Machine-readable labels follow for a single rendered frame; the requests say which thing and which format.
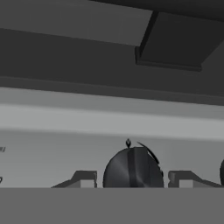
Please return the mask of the dark grey rectangular block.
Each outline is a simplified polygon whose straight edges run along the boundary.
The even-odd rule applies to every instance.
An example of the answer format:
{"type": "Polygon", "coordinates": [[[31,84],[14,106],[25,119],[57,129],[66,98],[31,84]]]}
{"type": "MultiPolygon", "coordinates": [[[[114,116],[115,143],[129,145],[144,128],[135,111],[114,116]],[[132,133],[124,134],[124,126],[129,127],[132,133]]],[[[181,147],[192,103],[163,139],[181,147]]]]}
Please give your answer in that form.
{"type": "Polygon", "coordinates": [[[224,41],[224,22],[153,11],[136,63],[200,72],[202,63],[224,41]]]}

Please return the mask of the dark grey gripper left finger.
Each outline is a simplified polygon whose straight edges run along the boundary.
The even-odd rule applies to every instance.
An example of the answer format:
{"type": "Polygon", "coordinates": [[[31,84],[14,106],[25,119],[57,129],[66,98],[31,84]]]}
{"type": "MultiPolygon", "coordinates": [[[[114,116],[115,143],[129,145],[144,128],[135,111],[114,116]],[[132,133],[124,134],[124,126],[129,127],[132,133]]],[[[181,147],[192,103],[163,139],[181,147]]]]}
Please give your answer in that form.
{"type": "Polygon", "coordinates": [[[97,171],[76,171],[74,175],[53,188],[96,188],[97,187],[97,171]]]}

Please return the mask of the grey stove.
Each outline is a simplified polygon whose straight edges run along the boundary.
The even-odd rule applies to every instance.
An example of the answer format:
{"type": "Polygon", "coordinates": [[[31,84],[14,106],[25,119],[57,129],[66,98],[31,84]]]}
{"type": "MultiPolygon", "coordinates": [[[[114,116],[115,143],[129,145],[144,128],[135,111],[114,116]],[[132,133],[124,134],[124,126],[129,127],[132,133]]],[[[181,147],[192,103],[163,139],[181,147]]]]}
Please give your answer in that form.
{"type": "Polygon", "coordinates": [[[164,171],[217,181],[224,159],[224,44],[202,73],[138,66],[134,49],[0,29],[0,176],[51,186],[103,173],[126,144],[164,171]]]}

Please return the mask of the black round stove knob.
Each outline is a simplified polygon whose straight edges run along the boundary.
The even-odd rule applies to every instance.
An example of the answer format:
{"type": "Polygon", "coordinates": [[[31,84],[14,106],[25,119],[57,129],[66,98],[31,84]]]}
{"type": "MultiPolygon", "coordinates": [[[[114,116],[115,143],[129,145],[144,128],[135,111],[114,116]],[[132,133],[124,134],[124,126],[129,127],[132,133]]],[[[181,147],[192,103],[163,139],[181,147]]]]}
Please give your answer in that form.
{"type": "Polygon", "coordinates": [[[164,187],[164,173],[158,158],[147,147],[118,151],[108,162],[103,174],[104,188],[164,187]]]}
{"type": "Polygon", "coordinates": [[[224,159],[220,164],[220,183],[224,186],[224,159]]]}

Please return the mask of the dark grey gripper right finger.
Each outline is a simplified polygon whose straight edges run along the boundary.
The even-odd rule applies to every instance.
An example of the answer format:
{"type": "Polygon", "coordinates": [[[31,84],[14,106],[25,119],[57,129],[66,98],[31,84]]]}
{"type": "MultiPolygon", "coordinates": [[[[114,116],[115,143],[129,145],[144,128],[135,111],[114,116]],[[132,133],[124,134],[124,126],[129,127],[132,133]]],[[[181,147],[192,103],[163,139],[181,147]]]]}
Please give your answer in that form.
{"type": "Polygon", "coordinates": [[[169,171],[169,188],[223,188],[223,185],[200,178],[192,171],[169,171]]]}

